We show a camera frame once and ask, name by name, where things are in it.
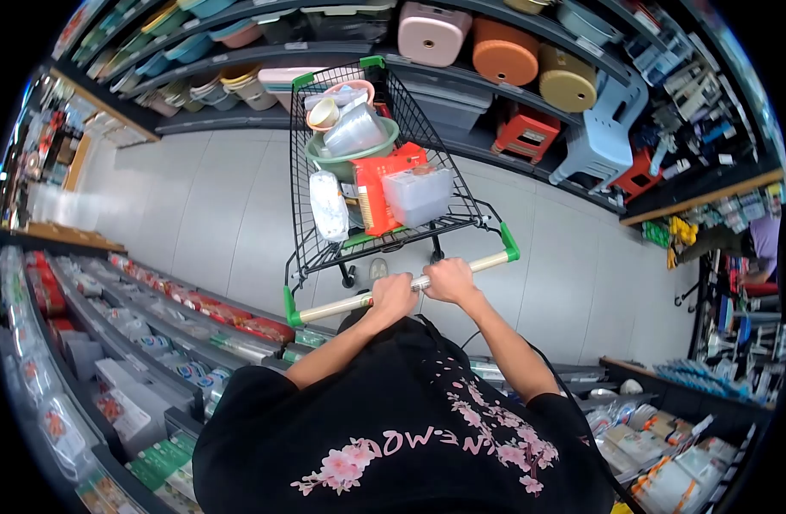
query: light blue plastic chair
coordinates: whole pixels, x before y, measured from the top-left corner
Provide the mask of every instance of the light blue plastic chair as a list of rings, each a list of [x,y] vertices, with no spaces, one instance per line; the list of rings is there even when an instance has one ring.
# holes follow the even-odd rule
[[[647,84],[641,75],[631,67],[625,68],[630,76],[627,87],[599,70],[596,79],[598,99],[593,108],[581,114],[581,127],[567,129],[567,158],[550,175],[553,185],[581,171],[602,180],[590,190],[592,194],[633,166],[630,128],[644,110],[648,95]],[[623,110],[613,119],[623,105]]]

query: cart wheel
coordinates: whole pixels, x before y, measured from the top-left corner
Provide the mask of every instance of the cart wheel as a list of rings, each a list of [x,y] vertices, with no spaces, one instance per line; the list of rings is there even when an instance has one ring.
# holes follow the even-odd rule
[[[356,266],[351,266],[347,270],[347,278],[342,279],[342,287],[350,289],[356,284]]]
[[[430,254],[430,263],[436,264],[443,258],[444,258],[444,252],[439,252],[439,253],[433,252]]]

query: wire basket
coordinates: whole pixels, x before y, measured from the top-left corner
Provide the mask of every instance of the wire basket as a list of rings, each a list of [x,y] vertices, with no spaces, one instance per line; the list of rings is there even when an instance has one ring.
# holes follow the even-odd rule
[[[397,147],[412,141],[427,150],[429,164],[454,172],[453,194],[446,214],[420,227],[399,227],[379,237],[367,235],[357,229],[350,232],[353,235],[346,241],[332,242],[319,234],[310,206],[309,182],[310,175],[320,169],[305,156],[305,146],[314,132],[305,123],[307,111],[304,98],[351,80],[366,80],[373,84],[376,91],[374,105],[378,114],[391,118],[399,125]],[[285,266],[285,285],[290,285],[291,280],[298,280],[298,283],[293,286],[291,293],[295,293],[311,273],[330,266],[339,266],[343,276],[342,284],[346,288],[353,287],[355,266],[348,269],[346,263],[377,252],[392,252],[409,242],[432,238],[431,262],[435,262],[444,258],[438,241],[439,234],[467,226],[500,233],[499,230],[488,227],[485,221],[495,218],[501,222],[501,218],[488,203],[475,200],[470,195],[467,184],[436,131],[396,75],[386,68],[382,57],[365,57],[357,63],[308,73],[294,80],[293,90],[290,116],[290,195],[296,250]],[[482,214],[479,206],[487,208],[486,214]]]

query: person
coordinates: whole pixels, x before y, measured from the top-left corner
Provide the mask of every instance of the person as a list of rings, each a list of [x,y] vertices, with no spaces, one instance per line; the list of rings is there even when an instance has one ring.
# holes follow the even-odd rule
[[[755,260],[757,272],[742,273],[738,276],[739,285],[763,284],[775,271],[778,262],[778,228],[781,218],[766,215],[758,220],[750,221],[750,229],[735,233],[724,224],[702,230],[696,237],[696,243],[687,247],[676,257],[677,264],[694,261],[707,252],[721,250],[730,257],[746,257]]]
[[[205,514],[234,512],[606,513],[613,489],[583,414],[458,258],[424,268],[431,299],[479,327],[521,404],[470,369],[419,302],[409,273],[282,376],[230,378],[193,453]]]

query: store aisle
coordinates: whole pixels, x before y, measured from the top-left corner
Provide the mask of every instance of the store aisle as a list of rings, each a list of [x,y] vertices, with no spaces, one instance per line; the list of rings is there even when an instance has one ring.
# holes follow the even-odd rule
[[[185,281],[275,314],[284,313],[285,262],[294,251],[287,131],[194,132],[88,156],[78,191],[95,195],[96,229],[131,257]],[[476,275],[501,315],[553,362],[594,364],[601,355],[646,365],[686,357],[693,315],[673,298],[697,265],[667,272],[663,249],[589,202],[473,160],[455,157],[471,192],[492,203],[521,247],[521,260]],[[501,248],[494,233],[441,237],[449,257]],[[386,254],[391,272],[418,275],[429,241]],[[372,257],[356,262],[354,290],[338,268],[305,282],[298,307],[342,299],[367,285]],[[461,344],[475,325],[452,305],[423,299],[417,312]],[[337,326],[338,318],[322,320]],[[487,354],[480,335],[467,348]]]

